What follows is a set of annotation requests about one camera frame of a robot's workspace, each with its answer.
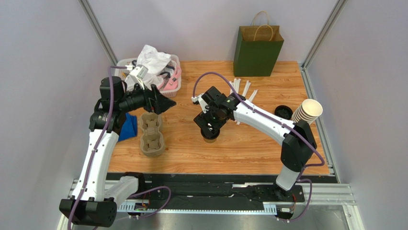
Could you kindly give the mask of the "cardboard cup carrier tray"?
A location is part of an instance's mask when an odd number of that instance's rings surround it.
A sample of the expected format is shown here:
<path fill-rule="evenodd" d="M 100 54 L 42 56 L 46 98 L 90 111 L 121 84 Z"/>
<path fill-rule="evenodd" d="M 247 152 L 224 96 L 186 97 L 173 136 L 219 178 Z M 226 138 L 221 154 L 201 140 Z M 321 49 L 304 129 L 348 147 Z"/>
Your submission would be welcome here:
<path fill-rule="evenodd" d="M 140 138 L 140 149 L 147 157 L 160 156 L 165 151 L 165 138 L 162 134 L 162 116 L 156 113 L 143 113 L 139 124 L 143 134 Z"/>

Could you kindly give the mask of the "black plastic cup lid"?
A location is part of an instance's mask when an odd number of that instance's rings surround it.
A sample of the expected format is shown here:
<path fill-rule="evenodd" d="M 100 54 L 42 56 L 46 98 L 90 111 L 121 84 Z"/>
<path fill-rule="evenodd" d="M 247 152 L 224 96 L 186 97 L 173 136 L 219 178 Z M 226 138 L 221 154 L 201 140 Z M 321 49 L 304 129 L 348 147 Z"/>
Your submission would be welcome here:
<path fill-rule="evenodd" d="M 204 133 L 206 135 L 211 135 L 211 134 L 213 134 L 213 133 L 215 133 L 216 131 L 219 130 L 219 129 L 213 128 L 213 127 L 204 127 L 204 128 L 201 128 L 201 129 L 204 131 Z"/>

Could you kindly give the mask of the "stack of black lids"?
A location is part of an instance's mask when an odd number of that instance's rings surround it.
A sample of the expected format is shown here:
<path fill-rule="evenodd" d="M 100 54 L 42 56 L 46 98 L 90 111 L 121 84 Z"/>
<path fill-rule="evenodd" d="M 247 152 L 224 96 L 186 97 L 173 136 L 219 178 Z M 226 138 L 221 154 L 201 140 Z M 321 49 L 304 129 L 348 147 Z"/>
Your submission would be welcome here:
<path fill-rule="evenodd" d="M 279 105 L 275 108 L 274 114 L 280 118 L 291 120 L 293 111 L 290 107 L 286 105 Z"/>

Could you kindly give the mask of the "white plastic basket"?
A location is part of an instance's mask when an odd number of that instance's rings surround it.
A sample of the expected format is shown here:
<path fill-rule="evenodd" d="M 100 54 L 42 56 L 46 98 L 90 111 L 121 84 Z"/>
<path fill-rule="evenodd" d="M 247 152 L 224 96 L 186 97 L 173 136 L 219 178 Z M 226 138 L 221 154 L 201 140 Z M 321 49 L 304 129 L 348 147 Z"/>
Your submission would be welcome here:
<path fill-rule="evenodd" d="M 136 64 L 136 58 L 127 58 L 120 60 L 117 66 L 126 66 Z M 130 71 L 127 69 L 115 69 L 114 76 L 119 76 L 125 80 Z M 178 56 L 171 55 L 171 62 L 160 73 L 159 77 L 163 79 L 160 92 L 168 98 L 175 97 L 181 88 L 181 65 Z"/>

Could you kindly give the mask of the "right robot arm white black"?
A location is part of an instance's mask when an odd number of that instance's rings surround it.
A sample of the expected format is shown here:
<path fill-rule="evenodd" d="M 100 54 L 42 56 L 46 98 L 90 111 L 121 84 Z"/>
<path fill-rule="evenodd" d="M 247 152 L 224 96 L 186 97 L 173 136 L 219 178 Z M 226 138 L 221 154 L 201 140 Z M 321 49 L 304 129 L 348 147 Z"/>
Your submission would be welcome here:
<path fill-rule="evenodd" d="M 276 185 L 289 191 L 296 183 L 317 144 L 310 124 L 304 120 L 293 122 L 260 109 L 243 96 L 225 96 L 216 87 L 192 97 L 202 111 L 194 118 L 207 142 L 215 141 L 228 120 L 247 124 L 274 139 L 281 147 L 283 167 Z"/>

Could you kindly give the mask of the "crumpled white cloth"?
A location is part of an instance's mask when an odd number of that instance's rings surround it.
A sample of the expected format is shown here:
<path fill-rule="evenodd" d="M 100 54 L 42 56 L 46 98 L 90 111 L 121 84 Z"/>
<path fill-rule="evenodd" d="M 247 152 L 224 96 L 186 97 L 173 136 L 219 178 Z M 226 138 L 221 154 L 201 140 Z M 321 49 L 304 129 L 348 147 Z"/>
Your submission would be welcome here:
<path fill-rule="evenodd" d="M 136 59 L 138 65 L 143 65 L 148 69 L 148 73 L 159 75 L 171 61 L 171 54 L 157 51 L 150 45 L 144 45 L 142 51 Z"/>

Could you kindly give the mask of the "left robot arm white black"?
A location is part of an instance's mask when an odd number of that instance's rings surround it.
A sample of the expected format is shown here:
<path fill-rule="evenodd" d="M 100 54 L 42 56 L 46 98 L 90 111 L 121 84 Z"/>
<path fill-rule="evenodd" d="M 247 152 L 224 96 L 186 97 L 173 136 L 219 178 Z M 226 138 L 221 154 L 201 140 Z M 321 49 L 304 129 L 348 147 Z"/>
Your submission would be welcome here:
<path fill-rule="evenodd" d="M 118 207 L 138 191 L 143 182 L 140 173 L 122 176 L 109 190 L 105 189 L 106 176 L 115 145 L 118 142 L 126 113 L 143 108 L 161 114 L 176 102 L 152 86 L 150 89 L 135 84 L 127 92 L 127 84 L 117 76 L 101 81 L 101 97 L 90 117 L 90 134 L 86 159 L 78 183 L 70 198 L 62 199 L 59 210 L 72 225 L 110 227 Z"/>

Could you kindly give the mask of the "brown paper coffee cup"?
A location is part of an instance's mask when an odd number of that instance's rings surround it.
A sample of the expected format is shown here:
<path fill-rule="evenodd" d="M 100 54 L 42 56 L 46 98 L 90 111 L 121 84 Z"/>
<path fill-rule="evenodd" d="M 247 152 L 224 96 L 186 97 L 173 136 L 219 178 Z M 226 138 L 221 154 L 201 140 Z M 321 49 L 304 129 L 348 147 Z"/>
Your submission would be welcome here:
<path fill-rule="evenodd" d="M 216 131 L 215 133 L 211 134 L 211 135 L 206 135 L 202 129 L 200 130 L 200 132 L 201 132 L 201 135 L 202 135 L 202 137 L 203 137 L 203 139 L 204 139 L 204 141 L 206 143 L 214 143 L 216 141 L 216 139 L 219 137 L 219 134 L 220 134 L 219 130 Z"/>

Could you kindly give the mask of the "green paper gift bag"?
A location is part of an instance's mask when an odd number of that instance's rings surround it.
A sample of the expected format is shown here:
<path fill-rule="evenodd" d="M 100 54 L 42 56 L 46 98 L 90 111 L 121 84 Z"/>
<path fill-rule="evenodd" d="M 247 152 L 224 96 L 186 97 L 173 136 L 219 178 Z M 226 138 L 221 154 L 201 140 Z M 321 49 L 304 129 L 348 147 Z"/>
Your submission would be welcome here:
<path fill-rule="evenodd" d="M 278 25 L 270 25 L 266 11 L 258 12 L 250 26 L 240 26 L 233 60 L 235 77 L 269 77 L 283 47 Z"/>

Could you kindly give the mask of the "white wrapped straw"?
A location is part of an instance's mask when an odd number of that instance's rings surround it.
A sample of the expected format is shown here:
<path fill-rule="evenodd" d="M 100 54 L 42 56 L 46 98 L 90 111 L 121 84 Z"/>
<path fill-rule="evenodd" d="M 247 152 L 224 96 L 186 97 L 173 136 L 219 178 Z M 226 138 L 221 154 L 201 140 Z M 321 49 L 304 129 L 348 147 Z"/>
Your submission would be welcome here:
<path fill-rule="evenodd" d="M 239 93 L 241 79 L 234 79 L 233 87 L 236 93 Z"/>
<path fill-rule="evenodd" d="M 234 82 L 229 82 L 230 84 L 231 84 L 231 87 L 230 87 L 230 94 L 232 94 L 232 93 L 234 93 L 234 92 L 237 92 L 237 81 L 236 81 L 236 79 L 235 79 L 235 81 Z"/>
<path fill-rule="evenodd" d="M 242 96 L 245 97 L 247 95 L 250 85 L 251 85 L 251 82 L 249 80 L 246 81 Z"/>
<path fill-rule="evenodd" d="M 258 90 L 254 90 L 253 93 L 251 94 L 251 96 L 249 98 L 246 98 L 247 101 L 252 102 L 253 99 L 255 98 L 256 94 L 257 94 Z M 235 122 L 237 125 L 240 124 L 240 122 L 238 120 L 235 119 Z"/>

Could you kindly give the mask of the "blue cloth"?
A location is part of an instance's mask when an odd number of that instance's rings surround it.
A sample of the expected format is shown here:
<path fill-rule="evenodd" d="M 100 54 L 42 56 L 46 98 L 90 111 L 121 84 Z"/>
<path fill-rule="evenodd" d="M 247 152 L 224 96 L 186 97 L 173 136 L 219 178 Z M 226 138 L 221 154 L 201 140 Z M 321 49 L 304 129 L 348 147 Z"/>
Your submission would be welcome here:
<path fill-rule="evenodd" d="M 137 116 L 126 113 L 126 120 L 119 134 L 118 142 L 130 139 L 133 137 L 137 137 L 137 135 L 138 135 Z"/>

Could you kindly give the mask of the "stack of paper cups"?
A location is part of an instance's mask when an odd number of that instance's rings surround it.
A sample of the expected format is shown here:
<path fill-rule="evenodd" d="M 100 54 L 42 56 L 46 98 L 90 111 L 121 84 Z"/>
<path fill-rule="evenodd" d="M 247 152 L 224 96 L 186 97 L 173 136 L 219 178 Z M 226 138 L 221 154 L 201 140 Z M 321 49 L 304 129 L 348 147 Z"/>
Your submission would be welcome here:
<path fill-rule="evenodd" d="M 306 99 L 293 112 L 291 120 L 294 122 L 304 120 L 311 125 L 322 115 L 322 113 L 323 107 L 318 101 L 314 99 Z"/>

